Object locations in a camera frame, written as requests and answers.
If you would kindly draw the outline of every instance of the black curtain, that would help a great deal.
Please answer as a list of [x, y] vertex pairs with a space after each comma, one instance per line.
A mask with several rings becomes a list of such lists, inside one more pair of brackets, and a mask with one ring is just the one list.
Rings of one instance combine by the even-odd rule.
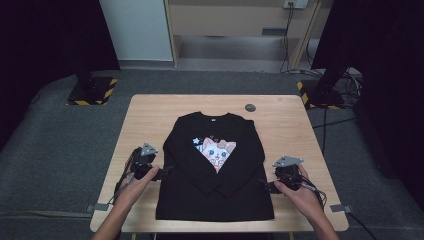
[[0, 0], [0, 32], [0, 149], [40, 88], [120, 69], [98, 0]]
[[312, 66], [332, 69], [341, 59], [362, 73], [355, 112], [364, 136], [385, 174], [401, 179], [422, 209], [423, 43], [424, 1], [334, 0]]

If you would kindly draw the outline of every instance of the gray carpet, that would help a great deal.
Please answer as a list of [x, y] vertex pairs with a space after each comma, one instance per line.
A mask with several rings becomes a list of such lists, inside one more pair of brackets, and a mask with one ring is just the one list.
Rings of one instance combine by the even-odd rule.
[[[235, 72], [123, 70], [99, 72], [118, 83], [103, 106], [68, 106], [74, 77], [40, 90], [0, 155], [0, 212], [84, 213], [100, 193], [131, 97], [135, 94], [297, 94], [301, 75]], [[323, 123], [324, 110], [308, 111]], [[327, 122], [354, 117], [328, 110]], [[315, 133], [322, 146], [323, 128]], [[343, 204], [378, 239], [422, 239], [424, 214], [401, 182], [376, 169], [355, 121], [326, 128], [325, 159]], [[342, 239], [371, 239], [355, 221]], [[90, 218], [0, 217], [0, 239], [89, 239]], [[295, 239], [313, 239], [295, 233]], [[289, 239], [287, 233], [274, 239]]]

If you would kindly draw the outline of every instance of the yellow and black tripod base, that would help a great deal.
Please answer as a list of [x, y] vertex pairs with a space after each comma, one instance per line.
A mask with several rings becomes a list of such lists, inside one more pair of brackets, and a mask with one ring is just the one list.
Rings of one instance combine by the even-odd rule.
[[317, 80], [301, 80], [297, 82], [297, 88], [299, 89], [300, 97], [302, 98], [305, 109], [311, 108], [328, 108], [328, 109], [341, 109], [344, 106], [344, 101], [335, 90], [329, 92], [327, 98], [324, 101], [317, 102], [312, 99], [312, 94], [318, 84]]
[[68, 96], [68, 105], [86, 106], [107, 103], [118, 80], [111, 77], [93, 77], [92, 80], [96, 84], [96, 93], [88, 93], [77, 83]]

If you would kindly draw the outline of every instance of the white wall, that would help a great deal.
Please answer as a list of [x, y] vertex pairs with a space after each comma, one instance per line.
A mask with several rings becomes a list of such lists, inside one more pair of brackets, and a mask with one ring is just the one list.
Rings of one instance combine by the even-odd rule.
[[172, 61], [161, 0], [100, 0], [119, 60]]
[[321, 0], [321, 8], [311, 31], [312, 39], [320, 39], [334, 0]]

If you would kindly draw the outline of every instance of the human arm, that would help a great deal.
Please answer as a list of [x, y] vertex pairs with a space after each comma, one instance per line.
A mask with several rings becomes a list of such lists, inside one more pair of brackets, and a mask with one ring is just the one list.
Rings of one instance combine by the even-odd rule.
[[[119, 194], [118, 199], [115, 201], [115, 205], [112, 210], [110, 210], [108, 216], [100, 225], [99, 229], [93, 236], [93, 240], [96, 239], [115, 239], [116, 235], [119, 233], [122, 225], [125, 222], [125, 219], [128, 216], [128, 213], [131, 210], [131, 207], [138, 200], [138, 198], [143, 193], [147, 184], [153, 179], [153, 177], [158, 172], [158, 168], [154, 167], [140, 180], [133, 178], [128, 186]], [[127, 182], [126, 179], [122, 181], [122, 184], [125, 185]]]
[[[308, 178], [308, 173], [301, 164], [299, 164], [299, 170], [302, 176]], [[301, 186], [299, 190], [293, 191], [279, 181], [275, 181], [274, 185], [278, 190], [284, 193], [293, 202], [299, 212], [308, 219], [318, 239], [339, 239], [333, 225], [322, 210], [316, 195], [311, 190]]]

